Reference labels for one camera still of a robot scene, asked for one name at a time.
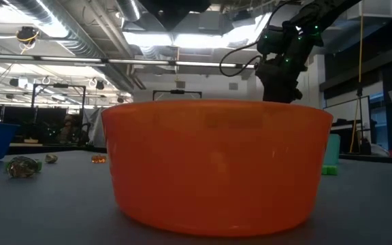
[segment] black robotic arm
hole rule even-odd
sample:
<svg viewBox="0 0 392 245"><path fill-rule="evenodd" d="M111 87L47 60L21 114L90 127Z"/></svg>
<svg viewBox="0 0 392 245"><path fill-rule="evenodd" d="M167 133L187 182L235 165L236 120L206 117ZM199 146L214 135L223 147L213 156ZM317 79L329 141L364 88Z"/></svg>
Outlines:
<svg viewBox="0 0 392 245"><path fill-rule="evenodd" d="M264 85L264 101L291 103L302 98L296 88L301 71L314 46L323 46L321 33L340 14L360 0L314 0L305 5L282 27L266 27L258 42L257 50L263 58L257 64L256 75ZM274 59L267 55L274 53Z"/></svg>

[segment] ventilation duct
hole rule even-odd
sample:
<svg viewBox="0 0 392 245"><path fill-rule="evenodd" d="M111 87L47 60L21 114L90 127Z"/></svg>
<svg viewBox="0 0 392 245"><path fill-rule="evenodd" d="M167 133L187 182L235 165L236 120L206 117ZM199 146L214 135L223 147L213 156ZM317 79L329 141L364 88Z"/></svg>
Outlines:
<svg viewBox="0 0 392 245"><path fill-rule="evenodd" d="M58 1L4 0L4 2L15 11L31 18L46 35L70 39L70 41L59 41L59 44L72 54L81 57L105 57L105 54ZM113 65L94 67L94 69L109 77L117 89L130 91L134 88L128 77Z"/></svg>
<svg viewBox="0 0 392 245"><path fill-rule="evenodd" d="M134 22L140 19L141 13L137 0L116 0L116 5L126 21Z"/></svg>

